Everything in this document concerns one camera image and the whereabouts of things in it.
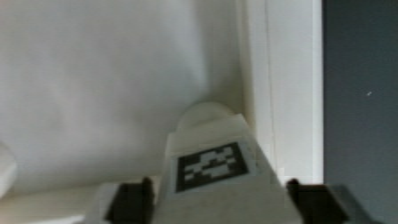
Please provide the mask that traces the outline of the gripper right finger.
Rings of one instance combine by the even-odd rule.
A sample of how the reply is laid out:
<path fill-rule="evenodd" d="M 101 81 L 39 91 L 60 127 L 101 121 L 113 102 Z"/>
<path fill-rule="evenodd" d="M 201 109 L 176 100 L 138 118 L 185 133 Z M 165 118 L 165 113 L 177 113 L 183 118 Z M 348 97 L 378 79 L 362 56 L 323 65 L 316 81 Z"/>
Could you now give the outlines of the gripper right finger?
<path fill-rule="evenodd" d="M 286 189 L 304 224 L 384 224 L 343 185 L 302 184 L 291 179 Z"/>

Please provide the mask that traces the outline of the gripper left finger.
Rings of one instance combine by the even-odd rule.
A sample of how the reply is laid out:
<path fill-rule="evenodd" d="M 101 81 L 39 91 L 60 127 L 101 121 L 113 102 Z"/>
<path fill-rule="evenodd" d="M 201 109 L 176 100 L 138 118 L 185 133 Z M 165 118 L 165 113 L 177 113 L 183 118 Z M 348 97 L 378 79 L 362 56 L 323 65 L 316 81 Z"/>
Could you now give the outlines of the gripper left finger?
<path fill-rule="evenodd" d="M 153 180 L 106 183 L 98 190 L 87 212 L 87 224 L 151 224 L 154 211 Z"/>

